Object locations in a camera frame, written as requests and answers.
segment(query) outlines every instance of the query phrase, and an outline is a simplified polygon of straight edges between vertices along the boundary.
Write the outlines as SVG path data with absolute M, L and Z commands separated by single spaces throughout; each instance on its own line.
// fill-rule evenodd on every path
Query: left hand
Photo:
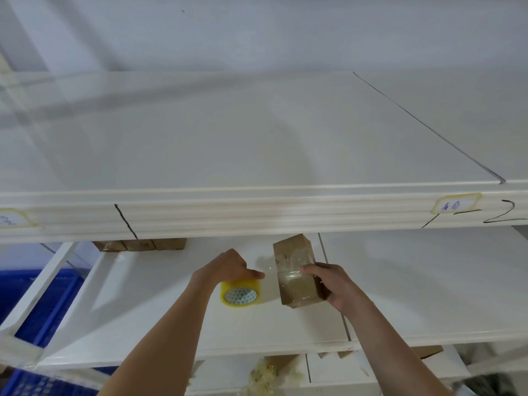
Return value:
M 196 273 L 202 273 L 216 284 L 239 279 L 264 279 L 265 274 L 247 268 L 247 263 L 234 249 L 219 254 Z

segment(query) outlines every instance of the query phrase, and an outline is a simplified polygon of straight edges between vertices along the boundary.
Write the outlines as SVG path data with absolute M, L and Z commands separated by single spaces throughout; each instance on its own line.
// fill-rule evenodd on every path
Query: cardboard box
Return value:
M 314 264 L 310 240 L 303 234 L 274 243 L 277 278 L 282 304 L 291 308 L 308 306 L 326 299 L 320 278 L 302 275 L 299 267 Z
M 187 238 L 152 239 L 156 250 L 183 250 Z
M 426 359 L 444 351 L 442 346 L 438 345 L 411 347 L 411 350 L 421 359 Z
M 122 241 L 128 251 L 149 251 L 155 250 L 152 240 L 123 240 Z
M 126 251 L 127 248 L 121 240 L 111 240 L 111 241 L 102 241 L 102 242 L 92 242 L 99 251 L 106 252 L 119 252 Z

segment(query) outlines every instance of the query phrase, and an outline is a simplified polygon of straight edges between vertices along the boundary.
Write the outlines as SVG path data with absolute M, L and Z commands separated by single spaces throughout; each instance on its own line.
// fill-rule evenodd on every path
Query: label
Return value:
M 444 196 L 436 201 L 431 214 L 453 214 L 475 210 L 482 193 L 455 194 Z
M 0 208 L 0 229 L 30 228 L 36 226 L 22 211 Z

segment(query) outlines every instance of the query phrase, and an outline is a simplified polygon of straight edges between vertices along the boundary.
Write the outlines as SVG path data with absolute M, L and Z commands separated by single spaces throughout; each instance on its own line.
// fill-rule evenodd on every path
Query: yellow tape roll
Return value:
M 233 282 L 222 282 L 220 299 L 230 307 L 247 307 L 260 299 L 260 281 L 258 279 L 240 279 Z

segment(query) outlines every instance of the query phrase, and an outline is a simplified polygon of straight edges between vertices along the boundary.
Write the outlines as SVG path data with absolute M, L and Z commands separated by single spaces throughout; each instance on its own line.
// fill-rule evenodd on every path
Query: hand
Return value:
M 345 315 L 352 306 L 353 298 L 358 291 L 361 292 L 342 266 L 318 262 L 301 266 L 300 272 L 320 277 L 323 284 L 330 291 L 326 301 Z
M 234 249 L 219 254 L 195 274 L 203 275 L 212 280 L 214 285 L 238 279 L 264 279 L 265 274 L 247 268 L 245 260 Z

